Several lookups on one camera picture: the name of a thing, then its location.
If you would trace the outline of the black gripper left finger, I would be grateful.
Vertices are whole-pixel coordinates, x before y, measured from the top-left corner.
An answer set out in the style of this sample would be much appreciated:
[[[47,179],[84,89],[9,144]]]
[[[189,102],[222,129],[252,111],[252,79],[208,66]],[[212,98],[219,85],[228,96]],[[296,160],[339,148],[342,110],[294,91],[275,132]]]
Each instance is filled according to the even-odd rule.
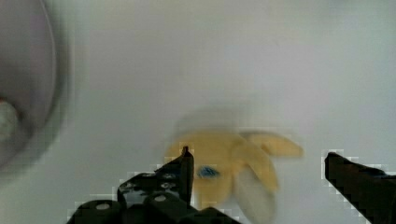
[[[152,173],[121,183],[116,200],[78,207],[66,224],[240,224],[214,207],[191,206],[194,157],[187,147]]]

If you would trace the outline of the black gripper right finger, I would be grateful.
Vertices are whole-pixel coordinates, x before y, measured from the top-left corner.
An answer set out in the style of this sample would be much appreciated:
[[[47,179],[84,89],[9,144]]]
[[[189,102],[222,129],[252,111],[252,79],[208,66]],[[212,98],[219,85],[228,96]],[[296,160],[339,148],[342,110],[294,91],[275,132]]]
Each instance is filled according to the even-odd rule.
[[[396,178],[330,152],[325,178],[371,224],[395,224]]]

